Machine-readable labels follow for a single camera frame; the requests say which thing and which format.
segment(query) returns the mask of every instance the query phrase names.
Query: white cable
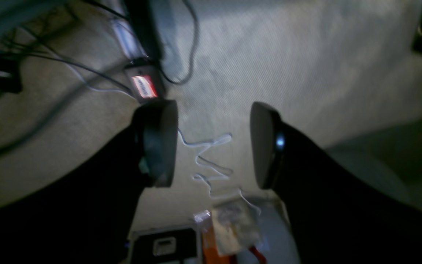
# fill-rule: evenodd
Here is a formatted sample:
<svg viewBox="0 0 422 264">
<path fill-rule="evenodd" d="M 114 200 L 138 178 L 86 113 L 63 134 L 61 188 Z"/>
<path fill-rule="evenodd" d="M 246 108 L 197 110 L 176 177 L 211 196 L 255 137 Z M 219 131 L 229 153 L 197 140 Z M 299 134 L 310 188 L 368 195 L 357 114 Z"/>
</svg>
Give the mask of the white cable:
<svg viewBox="0 0 422 264">
<path fill-rule="evenodd" d="M 258 213 L 258 215 L 261 214 L 262 210 L 252 204 L 251 202 L 249 202 L 242 194 L 242 188 L 239 187 L 237 189 L 235 189 L 234 191 L 228 193 L 228 194 L 223 194 L 223 195 L 212 195 L 212 187 L 211 187 L 211 182 L 212 180 L 228 180 L 230 179 L 229 175 L 231 175 L 233 173 L 232 169 L 229 168 L 225 168 L 225 167 L 221 167 L 217 164 L 215 164 L 214 162 L 208 161 L 207 159 L 201 157 L 201 154 L 203 154 L 204 152 L 206 152 L 206 150 L 210 149 L 210 147 L 212 146 L 218 146 L 218 145 L 223 145 L 226 144 L 227 142 L 230 142 L 232 140 L 232 135 L 231 134 L 224 134 L 221 137 L 218 137 L 214 140 L 208 140 L 208 141 L 202 141 L 202 142 L 196 142 L 196 143 L 189 143 L 185 140 L 185 138 L 183 137 L 183 134 L 180 130 L 178 130 L 178 134 L 180 135 L 180 139 L 183 143 L 183 145 L 190 147 L 190 148 L 196 148 L 196 147 L 201 147 L 202 149 L 199 150 L 196 155 L 195 155 L 195 163 L 196 165 L 203 167 L 203 168 L 208 168 L 208 169 L 212 169 L 214 172 L 216 172 L 218 175 L 216 176 L 212 176 L 212 177 L 206 177 L 203 174 L 200 173 L 195 173 L 194 175 L 191 176 L 191 178 L 195 181 L 198 182 L 204 182 L 207 186 L 208 186 L 208 195 L 211 199 L 229 199 L 232 197 L 236 197 L 236 196 L 240 196 L 249 206 L 251 206 L 253 209 L 256 210 L 256 212 Z M 198 162 L 198 160 L 202 160 L 207 162 L 208 164 L 203 164 Z"/>
<path fill-rule="evenodd" d="M 35 41 L 38 41 L 37 37 L 34 35 L 33 32 L 31 32 L 29 29 L 27 29 L 26 27 L 19 27 L 20 30 L 22 30 L 24 33 L 26 33 L 28 36 L 32 37 Z M 47 50 L 53 57 L 63 60 L 63 58 L 52 48 L 50 48 L 49 46 L 41 43 L 40 41 L 38 42 L 42 47 L 45 48 L 45 50 Z M 82 82 L 84 82 L 84 84 L 86 85 L 87 88 L 96 91 L 96 92 L 121 92 L 122 94 L 125 94 L 131 98 L 134 99 L 134 97 L 132 95 L 130 95 L 129 93 L 125 92 L 122 89 L 98 89 L 98 88 L 94 88 L 91 85 L 89 85 L 89 83 L 86 81 L 86 79 L 84 79 L 84 77 L 79 73 L 79 71 L 73 67 L 72 65 L 65 63 L 65 65 L 67 67 L 70 68 L 70 70 L 79 78 L 79 80 L 81 80 Z"/>
</svg>

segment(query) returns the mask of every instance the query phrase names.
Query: red object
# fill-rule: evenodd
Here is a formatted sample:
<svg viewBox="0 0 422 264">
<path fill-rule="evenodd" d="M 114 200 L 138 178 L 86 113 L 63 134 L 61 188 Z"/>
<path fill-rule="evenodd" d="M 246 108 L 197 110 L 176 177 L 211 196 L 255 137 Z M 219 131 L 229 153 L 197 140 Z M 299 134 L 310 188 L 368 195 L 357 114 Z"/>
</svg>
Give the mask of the red object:
<svg viewBox="0 0 422 264">
<path fill-rule="evenodd" d="M 261 254 L 255 246 L 248 248 L 248 250 L 250 250 L 250 252 L 256 257 L 256 259 L 258 259 L 258 262 L 260 264 L 266 264 L 266 257 L 263 256 L 263 254 Z"/>
</svg>

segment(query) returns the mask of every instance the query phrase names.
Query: floor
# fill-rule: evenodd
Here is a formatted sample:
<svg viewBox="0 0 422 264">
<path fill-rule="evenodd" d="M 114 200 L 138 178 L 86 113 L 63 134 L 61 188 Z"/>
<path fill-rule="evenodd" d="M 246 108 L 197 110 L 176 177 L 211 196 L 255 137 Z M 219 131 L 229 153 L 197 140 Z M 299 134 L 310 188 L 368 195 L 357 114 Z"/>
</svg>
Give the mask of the floor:
<svg viewBox="0 0 422 264">
<path fill-rule="evenodd" d="M 422 2 L 190 1 L 201 29 L 195 73 L 186 85 L 168 85 L 168 97 L 178 102 L 186 140 L 233 135 L 206 154 L 234 170 L 216 189 L 241 186 L 252 195 L 272 195 L 259 191 L 253 177 L 249 113 L 256 100 L 276 107 L 284 121 L 322 147 L 422 119 L 422 56 L 410 50 Z M 127 60 L 108 17 L 82 2 L 71 5 L 82 23 L 49 45 L 126 84 L 121 68 Z M 152 5 L 166 54 L 163 67 L 181 77 L 192 19 L 180 0 Z M 26 59 L 22 75 L 24 91 L 0 100 L 0 145 L 30 130 L 61 97 L 82 87 L 57 62 Z M 98 78 L 95 85 L 112 87 Z M 86 89 L 37 137 L 0 157 L 0 206 L 77 167 L 126 127 L 137 107 L 120 93 Z M 190 178 L 210 172 L 199 169 L 193 155 L 178 144 L 172 188 L 143 193 L 134 230 L 182 224 L 211 207 L 207 187 Z M 415 201 L 422 201 L 419 178 L 409 185 Z"/>
</svg>

